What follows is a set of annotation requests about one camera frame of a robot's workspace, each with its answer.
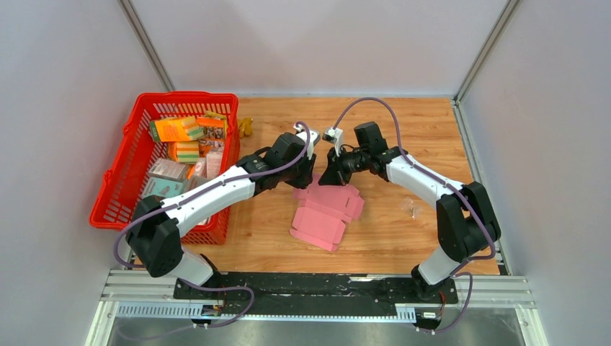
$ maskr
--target yellow toy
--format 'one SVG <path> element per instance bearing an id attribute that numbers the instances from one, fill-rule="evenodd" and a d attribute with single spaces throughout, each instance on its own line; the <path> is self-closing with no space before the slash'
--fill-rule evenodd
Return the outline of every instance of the yellow toy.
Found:
<path id="1" fill-rule="evenodd" d="M 242 120 L 238 119 L 238 128 L 240 129 L 240 138 L 248 137 L 252 134 L 252 118 L 245 117 Z"/>

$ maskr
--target wooden surface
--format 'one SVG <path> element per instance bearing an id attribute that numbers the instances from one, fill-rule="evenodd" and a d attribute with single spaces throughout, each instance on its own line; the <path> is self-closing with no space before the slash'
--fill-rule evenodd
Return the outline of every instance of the wooden surface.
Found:
<path id="1" fill-rule="evenodd" d="M 292 131 L 297 120 L 321 133 L 333 125 L 350 98 L 243 98 L 239 117 L 253 117 L 253 135 L 241 141 L 241 155 L 271 146 L 279 134 Z M 401 125 L 403 147 L 422 164 L 452 179 L 471 182 L 470 171 L 448 99 L 386 99 Z M 353 128 L 378 123 L 388 146 L 396 145 L 391 116 L 377 102 L 354 106 L 340 128 L 344 142 L 357 145 Z M 316 146 L 314 171 L 326 168 L 331 144 Z M 289 229 L 297 209 L 292 188 L 278 185 L 273 191 L 235 204 L 227 242 L 222 246 L 189 245 L 206 254 L 221 271 L 410 273 L 437 247 L 435 212 L 408 190 L 384 182 L 369 172 L 353 174 L 351 184 L 365 200 L 360 220 L 346 227 L 336 252 L 327 252 L 293 238 Z M 421 207 L 413 220 L 401 209 L 409 197 Z M 494 260 L 467 267 L 474 274 L 499 274 Z"/>

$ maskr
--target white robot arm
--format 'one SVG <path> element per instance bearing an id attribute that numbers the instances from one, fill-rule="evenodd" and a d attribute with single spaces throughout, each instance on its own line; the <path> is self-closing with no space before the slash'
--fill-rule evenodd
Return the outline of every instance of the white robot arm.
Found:
<path id="1" fill-rule="evenodd" d="M 465 205 L 455 194 L 466 196 L 492 241 L 501 236 L 486 189 L 477 182 L 465 185 L 448 179 L 420 164 L 412 155 L 401 155 L 398 147 L 389 149 L 374 122 L 354 128 L 359 146 L 344 149 L 343 131 L 329 128 L 323 139 L 334 144 L 327 154 L 328 167 L 320 184 L 345 185 L 353 172 L 370 171 L 387 182 L 405 187 L 437 211 L 437 237 L 440 245 L 412 270 L 419 282 L 419 295 L 433 293 L 460 269 L 465 261 L 489 243 L 473 216 L 465 217 Z"/>
<path id="2" fill-rule="evenodd" d="M 316 160 L 313 150 L 320 135 L 314 130 L 296 129 L 299 131 L 296 135 L 282 134 L 271 148 L 243 157 L 221 176 L 196 189 L 163 200 L 156 196 L 142 199 L 136 205 L 134 220 L 164 209 L 163 213 L 134 225 L 126 234 L 128 244 L 148 273 L 154 278 L 170 274 L 202 285 L 214 273 L 213 266 L 205 257 L 182 248 L 180 238 L 202 220 L 234 203 L 271 190 L 280 182 L 296 188 L 306 188 L 312 183 Z M 294 164 L 282 169 L 293 161 Z"/>

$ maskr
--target black mounting plate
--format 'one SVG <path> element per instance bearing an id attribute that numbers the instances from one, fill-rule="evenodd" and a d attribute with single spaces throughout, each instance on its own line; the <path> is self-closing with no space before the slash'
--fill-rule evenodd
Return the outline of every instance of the black mounting plate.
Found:
<path id="1" fill-rule="evenodd" d="M 396 303 L 441 304 L 436 293 L 429 301 L 412 294 L 411 278 L 367 278 L 367 275 L 304 274 L 286 272 L 216 273 L 205 287 L 248 286 L 255 302 L 249 314 L 308 316 L 395 316 Z M 440 288 L 446 303 L 458 302 L 454 280 L 446 280 Z M 236 314 L 249 301 L 243 290 L 225 293 L 195 290 L 177 280 L 175 299 L 226 300 L 223 312 Z"/>

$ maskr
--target product box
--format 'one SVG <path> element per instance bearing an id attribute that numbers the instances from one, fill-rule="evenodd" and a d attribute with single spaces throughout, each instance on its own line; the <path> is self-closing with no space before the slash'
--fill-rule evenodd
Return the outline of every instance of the product box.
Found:
<path id="1" fill-rule="evenodd" d="M 150 195 L 159 196 L 161 198 L 176 197 L 182 193 L 183 188 L 184 184 L 181 182 L 152 177 L 146 183 L 141 197 L 144 198 Z"/>
<path id="2" fill-rule="evenodd" d="M 204 135 L 195 117 L 168 117 L 153 120 L 148 126 L 155 142 L 195 141 Z"/>
<path id="3" fill-rule="evenodd" d="M 188 171 L 189 167 L 186 164 L 159 158 L 148 170 L 148 176 L 183 182 L 187 178 Z"/>

